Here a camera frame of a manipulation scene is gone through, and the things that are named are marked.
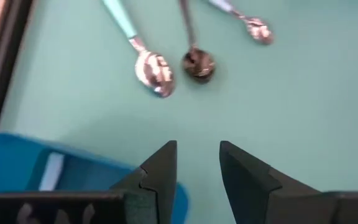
blue bin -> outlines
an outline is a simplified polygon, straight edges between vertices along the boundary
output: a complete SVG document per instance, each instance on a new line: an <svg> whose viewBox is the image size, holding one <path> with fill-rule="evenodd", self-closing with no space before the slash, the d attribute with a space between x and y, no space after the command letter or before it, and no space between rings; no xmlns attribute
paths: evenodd
<svg viewBox="0 0 358 224"><path fill-rule="evenodd" d="M0 192L38 190L51 152L64 155L56 190L108 190L133 167L60 144L0 133ZM185 222L188 198L178 184L172 223Z"/></svg>

spoon bowl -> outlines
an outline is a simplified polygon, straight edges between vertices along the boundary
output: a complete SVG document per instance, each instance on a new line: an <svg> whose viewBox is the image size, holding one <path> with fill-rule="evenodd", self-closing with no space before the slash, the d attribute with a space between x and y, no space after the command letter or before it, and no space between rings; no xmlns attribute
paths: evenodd
<svg viewBox="0 0 358 224"><path fill-rule="evenodd" d="M273 32L267 24L258 17L244 17L242 19L251 37L261 44L269 45L273 42Z"/></svg>
<svg viewBox="0 0 358 224"><path fill-rule="evenodd" d="M183 57L183 68L197 82L207 83L215 71L215 62L209 53L192 47Z"/></svg>
<svg viewBox="0 0 358 224"><path fill-rule="evenodd" d="M160 97L168 97L175 89L173 72L158 53L143 50L135 64L137 78Z"/></svg>

spoon handle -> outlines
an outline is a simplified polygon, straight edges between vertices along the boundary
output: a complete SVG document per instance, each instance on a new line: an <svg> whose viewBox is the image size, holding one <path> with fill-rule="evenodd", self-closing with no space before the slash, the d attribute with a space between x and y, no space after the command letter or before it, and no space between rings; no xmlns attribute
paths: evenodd
<svg viewBox="0 0 358 224"><path fill-rule="evenodd" d="M117 21L128 39L137 35L135 27L120 0L103 0L110 15Z"/></svg>
<svg viewBox="0 0 358 224"><path fill-rule="evenodd" d="M226 0L208 0L209 3L211 3L213 6L219 8L220 10L224 12L231 13L234 10L234 7L232 4L227 2Z"/></svg>
<svg viewBox="0 0 358 224"><path fill-rule="evenodd" d="M191 21L190 10L188 0L179 0L180 9L185 20L187 34L189 38L190 47L196 47L196 36L194 34L194 28Z"/></svg>

metal spoon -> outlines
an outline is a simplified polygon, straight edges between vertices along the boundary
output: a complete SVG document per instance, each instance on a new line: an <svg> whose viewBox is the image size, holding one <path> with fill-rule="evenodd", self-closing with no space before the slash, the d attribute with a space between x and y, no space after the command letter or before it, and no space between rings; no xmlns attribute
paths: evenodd
<svg viewBox="0 0 358 224"><path fill-rule="evenodd" d="M183 57L183 68L185 71L200 83L210 81L215 71L215 62L212 56L197 47L194 29L191 25L188 0L179 0L183 18L189 38L190 49Z"/></svg>
<svg viewBox="0 0 358 224"><path fill-rule="evenodd" d="M245 22L247 31L251 37L261 44L271 44L273 42L273 33L269 30L267 24L258 17L248 17L237 11L228 0L208 0L209 3L218 7L220 10L236 16Z"/></svg>
<svg viewBox="0 0 358 224"><path fill-rule="evenodd" d="M120 0L103 0L103 3L139 53L135 64L137 78L158 96L171 95L175 89L175 80L165 59L145 48Z"/></svg>

blue plastic tray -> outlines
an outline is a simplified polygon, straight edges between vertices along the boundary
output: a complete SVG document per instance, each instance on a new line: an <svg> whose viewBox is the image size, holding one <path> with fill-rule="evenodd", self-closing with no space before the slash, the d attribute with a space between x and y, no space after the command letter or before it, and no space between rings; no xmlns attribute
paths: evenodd
<svg viewBox="0 0 358 224"><path fill-rule="evenodd" d="M38 190L51 152L65 155L56 190L107 190L132 170L71 147L0 133L0 192ZM184 223L187 210L188 197L178 184L172 223Z"/></svg>

